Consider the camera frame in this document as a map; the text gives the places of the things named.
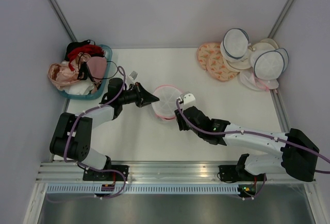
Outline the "white mesh bag pink zipper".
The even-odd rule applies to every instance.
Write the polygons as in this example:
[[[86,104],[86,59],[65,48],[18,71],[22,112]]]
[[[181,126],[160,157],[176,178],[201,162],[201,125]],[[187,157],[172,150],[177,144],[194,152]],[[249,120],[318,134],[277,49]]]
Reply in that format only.
[[[162,120],[175,119],[176,100],[181,94],[182,91],[173,85],[165,84],[157,87],[153,95],[158,97],[159,101],[152,103],[155,115]]]

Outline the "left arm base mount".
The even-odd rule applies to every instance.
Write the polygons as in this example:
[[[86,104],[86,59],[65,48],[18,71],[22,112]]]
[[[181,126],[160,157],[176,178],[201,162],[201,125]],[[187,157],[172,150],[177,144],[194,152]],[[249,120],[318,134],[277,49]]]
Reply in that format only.
[[[98,172],[94,170],[84,170],[83,181],[119,181],[127,180],[129,174],[128,165],[113,165],[111,172]]]

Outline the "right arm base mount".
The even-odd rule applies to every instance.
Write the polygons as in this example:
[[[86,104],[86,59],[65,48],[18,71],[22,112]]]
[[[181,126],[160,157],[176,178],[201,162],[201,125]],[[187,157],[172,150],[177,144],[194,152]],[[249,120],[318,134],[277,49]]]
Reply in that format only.
[[[219,165],[217,177],[221,182],[236,183],[249,181],[249,177],[244,174],[238,174],[235,165]]]

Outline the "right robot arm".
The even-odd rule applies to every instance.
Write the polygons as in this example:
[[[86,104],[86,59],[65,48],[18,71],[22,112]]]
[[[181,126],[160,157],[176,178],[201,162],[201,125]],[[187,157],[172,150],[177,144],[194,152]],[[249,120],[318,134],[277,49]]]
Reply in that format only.
[[[243,154],[235,173],[241,180],[260,174],[284,174],[303,181],[314,180],[318,147],[299,129],[288,133],[249,130],[222,119],[210,119],[196,107],[175,110],[181,131],[191,130],[211,145],[245,147],[261,156]]]

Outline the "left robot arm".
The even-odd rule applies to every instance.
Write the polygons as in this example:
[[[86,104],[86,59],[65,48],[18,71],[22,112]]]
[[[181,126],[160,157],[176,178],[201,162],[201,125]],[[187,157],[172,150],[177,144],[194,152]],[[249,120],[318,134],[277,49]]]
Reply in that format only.
[[[112,78],[101,103],[78,115],[64,112],[60,115],[49,150],[65,162],[94,170],[102,181],[112,176],[111,158],[91,148],[92,131],[96,127],[115,120],[123,106],[134,103],[138,108],[158,102],[159,98],[148,92],[139,82],[127,90],[121,78]]]

